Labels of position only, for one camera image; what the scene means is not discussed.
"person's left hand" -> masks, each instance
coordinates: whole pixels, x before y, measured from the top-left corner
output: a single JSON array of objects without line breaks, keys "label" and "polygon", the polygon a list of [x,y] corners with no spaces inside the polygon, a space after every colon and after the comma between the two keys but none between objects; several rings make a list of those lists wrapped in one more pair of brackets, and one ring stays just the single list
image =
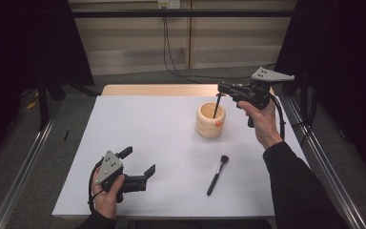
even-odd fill
[{"label": "person's left hand", "polygon": [[[97,176],[99,174],[99,168],[96,169],[93,175],[93,180],[91,183],[91,190],[92,194],[95,195],[103,190],[102,185],[94,184],[94,181],[97,179]],[[115,219],[116,218],[116,207],[117,207],[117,192],[120,190],[121,186],[124,182],[124,175],[120,175],[117,177],[117,179],[112,184],[112,188],[107,193],[105,191],[101,192],[94,198],[94,208],[95,210],[100,213],[103,217],[108,219]]]}]

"white table surface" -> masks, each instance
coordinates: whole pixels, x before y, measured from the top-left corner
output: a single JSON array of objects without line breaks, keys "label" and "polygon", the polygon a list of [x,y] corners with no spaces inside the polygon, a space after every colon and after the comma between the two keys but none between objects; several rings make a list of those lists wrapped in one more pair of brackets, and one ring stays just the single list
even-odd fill
[{"label": "white table surface", "polygon": [[[273,216],[264,150],[236,103],[230,97],[221,98],[227,117],[219,137],[208,139],[195,131],[195,111],[210,101],[215,102],[215,96],[98,96],[52,214],[64,219],[87,217],[91,213],[88,183],[94,164],[108,150],[117,153],[132,146],[133,153],[123,159],[124,173],[140,176],[153,164],[156,172],[148,180],[147,191],[124,194],[124,201],[117,205],[119,217]],[[307,162],[290,124],[286,125],[285,140]],[[230,160],[213,193],[207,196],[222,155]]]}]

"aluminum rail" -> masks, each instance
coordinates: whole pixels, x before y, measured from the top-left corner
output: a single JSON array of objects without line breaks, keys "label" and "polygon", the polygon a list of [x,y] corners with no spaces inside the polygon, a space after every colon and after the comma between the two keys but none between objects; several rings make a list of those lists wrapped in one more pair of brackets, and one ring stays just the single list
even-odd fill
[{"label": "aluminum rail", "polygon": [[19,11],[28,16],[69,16],[74,18],[117,17],[314,17],[322,12],[299,10],[72,10],[68,11]]},{"label": "aluminum rail", "polygon": [[29,150],[29,153],[25,161],[23,162],[23,165],[19,173],[17,174],[16,179],[14,180],[8,193],[6,194],[4,200],[0,205],[0,229],[4,229],[9,221],[10,215],[17,203],[17,200],[20,198],[26,181],[31,174],[31,170],[35,164],[35,161],[37,160],[44,146],[44,143],[46,142],[47,137],[50,134],[51,127],[58,114],[58,111],[60,110],[60,107],[61,102],[58,102],[58,104],[56,104],[56,106],[54,107],[54,111],[46,127],[37,134],[37,137],[34,140],[34,143],[31,146],[31,149]]},{"label": "aluminum rail", "polygon": [[[291,98],[288,98],[288,102],[293,111],[293,114],[295,115],[296,121],[299,123],[302,122],[303,119],[300,115],[300,109],[298,107],[298,104],[296,104],[296,102]],[[335,169],[332,167],[329,158],[326,157],[325,152],[317,141],[314,132],[310,130],[308,133],[308,128],[305,125],[301,127],[301,130],[303,134],[306,135],[308,143],[311,146],[314,155],[320,167],[322,168],[323,173],[325,174],[325,177],[328,179],[329,184],[331,185],[332,190],[337,197],[337,200],[343,208],[346,217],[350,221],[351,226],[355,229],[366,229],[366,224],[362,219],[360,213],[358,212],[356,204],[353,202],[349,193],[344,188],[342,182],[335,172]]]}]

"wall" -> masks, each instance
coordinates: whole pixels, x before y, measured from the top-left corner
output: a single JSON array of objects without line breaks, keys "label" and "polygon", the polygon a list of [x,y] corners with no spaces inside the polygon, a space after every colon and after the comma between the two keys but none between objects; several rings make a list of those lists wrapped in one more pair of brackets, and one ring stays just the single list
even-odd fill
[{"label": "wall", "polygon": [[[154,10],[158,7],[157,1],[151,0],[69,1],[73,10]],[[295,2],[181,0],[181,9],[291,10]],[[75,21],[93,75],[165,70],[162,18]],[[173,63],[177,69],[273,63],[289,22],[290,18],[167,18]]]}]

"hand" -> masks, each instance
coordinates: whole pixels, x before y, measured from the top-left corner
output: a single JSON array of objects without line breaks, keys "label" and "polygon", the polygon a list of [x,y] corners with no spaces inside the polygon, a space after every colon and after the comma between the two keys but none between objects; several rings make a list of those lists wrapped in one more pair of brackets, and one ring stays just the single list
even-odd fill
[{"label": "hand", "polygon": [[[96,171],[94,172],[93,180],[97,179],[99,169],[100,167],[97,168]],[[124,179],[125,179],[124,175],[118,176],[117,179],[112,184],[112,188],[108,193],[105,191],[101,192],[103,190],[102,185],[100,184],[96,185],[94,184],[94,182],[91,183],[92,187],[91,191],[93,192],[94,195],[101,192],[94,198],[94,207],[96,211],[100,213],[103,217],[108,219],[115,219],[116,206],[117,206],[117,200],[116,200],[117,192],[123,185]]]},{"label": "hand", "polygon": [[256,138],[265,150],[283,141],[275,126],[275,105],[273,101],[270,101],[264,110],[258,110],[245,101],[240,101],[238,105],[254,120]]}]

